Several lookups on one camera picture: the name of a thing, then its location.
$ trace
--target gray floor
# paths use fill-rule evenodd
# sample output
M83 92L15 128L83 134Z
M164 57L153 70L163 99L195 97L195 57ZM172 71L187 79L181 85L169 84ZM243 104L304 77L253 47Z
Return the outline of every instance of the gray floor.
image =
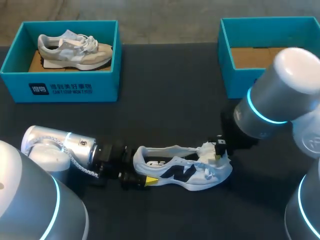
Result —
M216 42L223 17L315 16L319 0L0 0L0 46L23 21L118 20L123 43Z

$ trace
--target shoe heel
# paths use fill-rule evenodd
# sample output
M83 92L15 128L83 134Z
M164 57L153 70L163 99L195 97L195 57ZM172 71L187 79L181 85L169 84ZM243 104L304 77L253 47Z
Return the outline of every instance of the shoe heel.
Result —
M46 59L44 59L43 67L45 69L63 69L65 66L62 64L61 61L54 61L54 60L46 60Z

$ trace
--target shoe tongue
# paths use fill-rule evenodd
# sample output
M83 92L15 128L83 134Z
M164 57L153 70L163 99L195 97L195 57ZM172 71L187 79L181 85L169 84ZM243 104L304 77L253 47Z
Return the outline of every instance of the shoe tongue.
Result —
M61 35L61 37L64 39L76 40L78 35L76 33L74 33L73 31L66 30L65 33Z
M59 47L60 47L64 42L70 43L70 44L75 45L75 46L80 46L80 45L82 45L82 43L81 43L80 41L76 41L76 40L72 40L72 39L64 39L64 38L61 38L61 39L59 40Z

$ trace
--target blue box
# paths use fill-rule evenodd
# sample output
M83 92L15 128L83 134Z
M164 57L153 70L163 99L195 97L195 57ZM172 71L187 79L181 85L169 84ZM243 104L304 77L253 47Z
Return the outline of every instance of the blue box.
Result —
M218 60L229 99L245 96L265 68L236 68L231 48L304 48L320 58L320 26L314 17L222 18Z
M57 37L67 29L113 46L110 71L28 72L38 49L38 36ZM118 99L121 47L117 21L23 22L0 75L16 103L115 102ZM58 89L61 85L74 88L70 88L71 91ZM41 87L42 94L35 93L33 87Z

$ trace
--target open shoe box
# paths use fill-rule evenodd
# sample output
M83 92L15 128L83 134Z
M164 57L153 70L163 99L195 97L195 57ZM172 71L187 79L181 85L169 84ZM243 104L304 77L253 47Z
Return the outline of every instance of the open shoe box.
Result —
M57 37L68 29L113 46L111 66L97 71L44 69L37 55L38 36ZM117 21L23 22L0 75L16 103L115 102L121 53Z
M284 48L320 57L320 26L314 17L222 18L218 60L229 99L243 98Z

